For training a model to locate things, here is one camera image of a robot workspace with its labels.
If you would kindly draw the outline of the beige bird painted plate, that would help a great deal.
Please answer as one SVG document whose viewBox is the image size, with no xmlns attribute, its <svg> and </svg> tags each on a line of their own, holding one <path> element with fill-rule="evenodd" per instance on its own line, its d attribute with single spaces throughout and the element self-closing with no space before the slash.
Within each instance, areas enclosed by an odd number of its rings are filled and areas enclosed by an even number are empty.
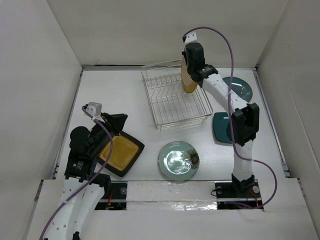
<svg viewBox="0 0 320 240">
<path fill-rule="evenodd" d="M 187 64 L 184 57 L 182 58 L 182 61 L 181 61 L 181 80 L 182 82 L 184 81 L 187 83 L 190 81 L 193 81 L 191 76 L 188 74 Z"/>
</svg>

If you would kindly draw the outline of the square brown yellow plate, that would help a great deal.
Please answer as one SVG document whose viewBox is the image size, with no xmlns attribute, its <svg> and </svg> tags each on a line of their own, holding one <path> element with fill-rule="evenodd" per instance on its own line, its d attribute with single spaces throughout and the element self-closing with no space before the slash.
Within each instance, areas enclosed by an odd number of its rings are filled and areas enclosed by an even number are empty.
<svg viewBox="0 0 320 240">
<path fill-rule="evenodd" d="M 120 135 L 114 136 L 113 149 L 105 168 L 113 174 L 124 177 L 141 155 L 145 145 L 138 139 L 122 131 Z M 111 149 L 110 139 L 105 133 L 98 146 L 97 162 L 105 163 Z"/>
</svg>

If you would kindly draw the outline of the round woven bamboo plate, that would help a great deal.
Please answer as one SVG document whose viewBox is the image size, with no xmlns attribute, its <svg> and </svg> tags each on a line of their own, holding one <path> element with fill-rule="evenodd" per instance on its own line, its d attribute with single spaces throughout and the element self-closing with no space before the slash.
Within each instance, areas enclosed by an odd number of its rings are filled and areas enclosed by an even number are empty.
<svg viewBox="0 0 320 240">
<path fill-rule="evenodd" d="M 183 83 L 183 89 L 187 94 L 191 94 L 192 92 L 194 92 L 198 86 L 198 84 L 193 80 L 189 82 L 183 81 L 182 83 Z"/>
</svg>

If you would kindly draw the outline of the light green flower plate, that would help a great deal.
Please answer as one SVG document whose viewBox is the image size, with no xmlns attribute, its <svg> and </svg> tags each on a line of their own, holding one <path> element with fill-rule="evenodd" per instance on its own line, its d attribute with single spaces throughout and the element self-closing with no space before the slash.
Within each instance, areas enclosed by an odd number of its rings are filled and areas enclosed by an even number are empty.
<svg viewBox="0 0 320 240">
<path fill-rule="evenodd" d="M 200 157 L 187 142 L 173 141 L 165 145 L 158 155 L 159 169 L 172 181 L 188 181 L 199 169 Z"/>
</svg>

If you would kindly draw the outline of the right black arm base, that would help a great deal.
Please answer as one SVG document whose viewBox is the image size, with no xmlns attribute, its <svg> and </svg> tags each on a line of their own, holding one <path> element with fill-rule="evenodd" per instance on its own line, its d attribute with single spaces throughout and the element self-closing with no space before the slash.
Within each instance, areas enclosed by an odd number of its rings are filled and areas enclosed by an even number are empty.
<svg viewBox="0 0 320 240">
<path fill-rule="evenodd" d="M 249 209 L 263 204 L 257 182 L 240 193 L 235 192 L 230 181 L 215 182 L 214 186 L 211 195 L 216 197 L 218 210 Z"/>
</svg>

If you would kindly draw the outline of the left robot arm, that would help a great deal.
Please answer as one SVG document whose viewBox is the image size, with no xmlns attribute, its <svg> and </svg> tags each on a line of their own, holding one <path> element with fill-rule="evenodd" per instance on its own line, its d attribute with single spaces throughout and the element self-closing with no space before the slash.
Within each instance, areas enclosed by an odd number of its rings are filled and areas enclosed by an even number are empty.
<svg viewBox="0 0 320 240">
<path fill-rule="evenodd" d="M 40 234 L 41 240 L 79 240 L 101 198 L 111 194 L 111 178 L 96 170 L 98 155 L 114 146 L 128 115 L 102 113 L 92 129 L 78 126 L 70 133 L 70 152 L 59 206 Z"/>
</svg>

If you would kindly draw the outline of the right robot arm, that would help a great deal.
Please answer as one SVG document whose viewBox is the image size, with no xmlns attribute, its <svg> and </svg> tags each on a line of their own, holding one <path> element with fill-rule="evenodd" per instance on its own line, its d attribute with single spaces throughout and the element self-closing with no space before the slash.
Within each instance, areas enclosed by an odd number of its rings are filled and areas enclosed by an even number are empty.
<svg viewBox="0 0 320 240">
<path fill-rule="evenodd" d="M 228 112 L 229 131 L 233 145 L 233 171 L 231 191 L 242 197 L 254 184 L 252 150 L 259 131 L 260 108 L 239 97 L 222 79 L 218 71 L 205 63 L 203 46 L 198 42 L 187 43 L 182 52 L 186 67 L 182 76 L 188 87 L 195 83 L 207 91 Z"/>
</svg>

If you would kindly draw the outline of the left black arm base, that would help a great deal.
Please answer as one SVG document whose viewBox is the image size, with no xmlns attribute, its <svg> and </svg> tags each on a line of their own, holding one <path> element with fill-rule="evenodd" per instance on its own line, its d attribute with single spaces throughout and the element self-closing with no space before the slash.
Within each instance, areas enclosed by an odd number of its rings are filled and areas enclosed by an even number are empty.
<svg viewBox="0 0 320 240">
<path fill-rule="evenodd" d="M 127 181 L 112 181 L 109 194 L 98 202 L 95 210 L 121 211 L 127 209 Z"/>
</svg>

